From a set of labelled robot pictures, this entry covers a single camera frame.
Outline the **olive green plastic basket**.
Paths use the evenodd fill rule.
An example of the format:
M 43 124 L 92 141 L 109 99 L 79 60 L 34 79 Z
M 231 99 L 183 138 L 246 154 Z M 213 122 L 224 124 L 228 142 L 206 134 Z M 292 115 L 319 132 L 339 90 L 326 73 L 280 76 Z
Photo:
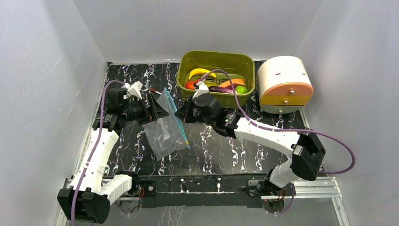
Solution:
M 240 106 L 247 103 L 248 98 L 255 90 L 255 63 L 252 58 L 244 54 L 190 51 L 181 58 L 176 82 L 182 93 L 182 99 L 186 100 L 195 93 L 185 87 L 189 81 L 189 73 L 193 69 L 204 68 L 207 70 L 222 69 L 228 73 L 231 79 L 243 79 L 248 90 L 245 94 L 237 94 Z

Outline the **clear zip top bag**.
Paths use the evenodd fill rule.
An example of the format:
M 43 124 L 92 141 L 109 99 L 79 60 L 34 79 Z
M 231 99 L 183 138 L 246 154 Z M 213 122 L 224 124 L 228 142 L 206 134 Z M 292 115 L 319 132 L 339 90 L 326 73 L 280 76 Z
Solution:
M 175 117 L 176 105 L 166 88 L 163 89 L 156 103 L 168 112 L 169 116 L 147 123 L 143 125 L 143 129 L 156 160 L 160 161 L 173 151 L 183 150 L 189 145 L 183 123 Z

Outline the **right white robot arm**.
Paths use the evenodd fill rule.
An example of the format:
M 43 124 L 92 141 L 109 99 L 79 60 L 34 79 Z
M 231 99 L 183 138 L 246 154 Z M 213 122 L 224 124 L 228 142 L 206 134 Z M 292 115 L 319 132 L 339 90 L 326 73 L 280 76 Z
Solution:
M 318 177 L 326 151 L 318 136 L 308 129 L 278 132 L 276 127 L 252 123 L 243 113 L 221 107 L 209 93 L 187 99 L 175 116 L 186 123 L 210 125 L 221 136 L 252 141 L 288 157 L 286 162 L 271 169 L 263 182 L 249 185 L 244 190 L 251 196 L 278 195 L 297 179 L 314 181 Z

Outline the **yellow toy banana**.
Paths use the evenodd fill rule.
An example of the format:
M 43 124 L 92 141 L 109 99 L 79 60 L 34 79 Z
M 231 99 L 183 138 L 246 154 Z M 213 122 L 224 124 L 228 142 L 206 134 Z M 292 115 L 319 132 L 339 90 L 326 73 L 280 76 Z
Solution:
M 194 76 L 203 76 L 204 74 L 209 74 L 209 77 L 211 78 L 216 78 L 216 74 L 215 73 L 211 73 L 209 70 L 204 69 L 204 68 L 196 68 L 190 71 L 189 76 L 188 76 L 188 80 L 191 80 Z

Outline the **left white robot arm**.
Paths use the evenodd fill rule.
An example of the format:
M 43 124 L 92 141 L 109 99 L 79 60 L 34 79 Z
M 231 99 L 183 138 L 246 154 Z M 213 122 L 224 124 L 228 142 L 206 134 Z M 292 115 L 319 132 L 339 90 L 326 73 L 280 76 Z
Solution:
M 104 183 L 106 165 L 128 122 L 142 126 L 168 115 L 153 93 L 139 97 L 137 92 L 128 94 L 127 88 L 112 88 L 102 96 L 88 151 L 70 185 L 60 189 L 57 195 L 61 209 L 72 224 L 77 221 L 102 224 L 109 216 L 111 205 L 120 197 L 135 197 L 144 192 L 134 171 L 120 170 Z

